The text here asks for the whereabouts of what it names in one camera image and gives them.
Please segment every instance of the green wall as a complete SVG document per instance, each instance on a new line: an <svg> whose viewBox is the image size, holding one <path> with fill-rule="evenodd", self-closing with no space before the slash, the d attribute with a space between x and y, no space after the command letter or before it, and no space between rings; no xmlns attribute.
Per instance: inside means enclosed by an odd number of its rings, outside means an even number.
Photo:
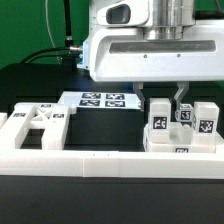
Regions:
<svg viewBox="0 0 224 224"><path fill-rule="evenodd" d="M73 36L81 44L88 35L89 0L70 0ZM198 10L214 9L213 0L196 0ZM57 46L64 46L63 1L49 0L49 17ZM51 48L45 21L45 0L0 0L0 68L32 52Z"/></svg>

